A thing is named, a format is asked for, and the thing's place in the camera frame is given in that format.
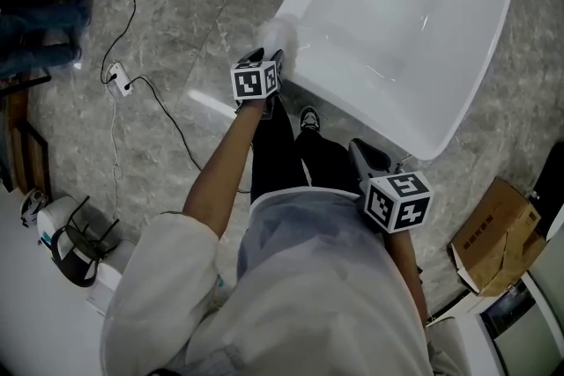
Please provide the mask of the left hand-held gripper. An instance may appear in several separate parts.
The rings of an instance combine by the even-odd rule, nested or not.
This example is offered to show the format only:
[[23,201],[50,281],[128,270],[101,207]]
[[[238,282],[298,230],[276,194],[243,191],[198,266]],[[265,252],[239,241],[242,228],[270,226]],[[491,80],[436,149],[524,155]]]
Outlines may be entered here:
[[238,60],[230,69],[234,100],[238,114],[243,104],[264,100],[263,118],[271,118],[274,99],[280,88],[285,51],[277,50],[270,61],[263,61],[264,48],[256,48]]

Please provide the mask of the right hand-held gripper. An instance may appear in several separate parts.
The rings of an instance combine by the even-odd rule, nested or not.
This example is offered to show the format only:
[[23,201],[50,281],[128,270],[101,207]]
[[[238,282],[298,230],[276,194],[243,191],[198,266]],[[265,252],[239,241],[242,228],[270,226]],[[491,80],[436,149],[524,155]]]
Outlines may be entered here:
[[400,160],[359,138],[349,143],[348,152],[361,179],[358,212],[368,225],[404,232],[426,223],[434,191],[421,171],[400,173]]

